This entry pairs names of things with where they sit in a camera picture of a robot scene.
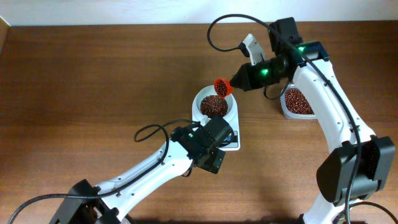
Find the red measuring scoop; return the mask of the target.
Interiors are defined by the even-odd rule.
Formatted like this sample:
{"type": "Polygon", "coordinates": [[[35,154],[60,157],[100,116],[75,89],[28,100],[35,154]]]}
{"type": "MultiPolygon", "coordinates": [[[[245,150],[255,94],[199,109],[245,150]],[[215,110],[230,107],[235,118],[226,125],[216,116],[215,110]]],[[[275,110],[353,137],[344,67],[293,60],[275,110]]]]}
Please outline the red measuring scoop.
{"type": "Polygon", "coordinates": [[[226,98],[233,90],[229,80],[225,78],[216,79],[214,82],[214,89],[216,94],[222,98],[226,98]]]}

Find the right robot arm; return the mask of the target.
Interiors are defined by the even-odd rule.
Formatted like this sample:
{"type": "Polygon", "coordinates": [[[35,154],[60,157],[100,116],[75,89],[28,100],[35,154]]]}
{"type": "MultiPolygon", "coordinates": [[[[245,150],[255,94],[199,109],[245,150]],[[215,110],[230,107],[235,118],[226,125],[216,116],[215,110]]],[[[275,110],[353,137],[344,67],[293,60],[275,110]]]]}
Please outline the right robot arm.
{"type": "Polygon", "coordinates": [[[340,87],[330,58],[318,41],[304,42],[293,18],[267,25],[275,57],[266,59],[253,35],[239,49],[250,59],[230,84],[244,91],[267,88],[288,78],[312,108],[326,137],[329,156],[317,170],[319,195],[299,223],[336,223],[351,207],[382,190],[396,153],[389,137],[379,138],[360,118],[340,87]]]}

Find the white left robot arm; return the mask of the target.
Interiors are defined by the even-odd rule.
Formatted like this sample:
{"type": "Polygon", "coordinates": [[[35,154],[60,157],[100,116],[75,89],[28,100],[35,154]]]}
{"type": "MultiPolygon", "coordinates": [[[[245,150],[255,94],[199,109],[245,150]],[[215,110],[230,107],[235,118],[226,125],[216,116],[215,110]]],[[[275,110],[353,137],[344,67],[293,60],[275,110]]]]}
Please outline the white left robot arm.
{"type": "Polygon", "coordinates": [[[127,172],[96,186],[87,180],[69,191],[78,199],[66,198],[51,223],[122,223],[141,200],[171,179],[199,167],[218,173],[225,152],[219,145],[233,133],[219,116],[205,125],[193,122],[177,127],[153,155],[127,172]]]}

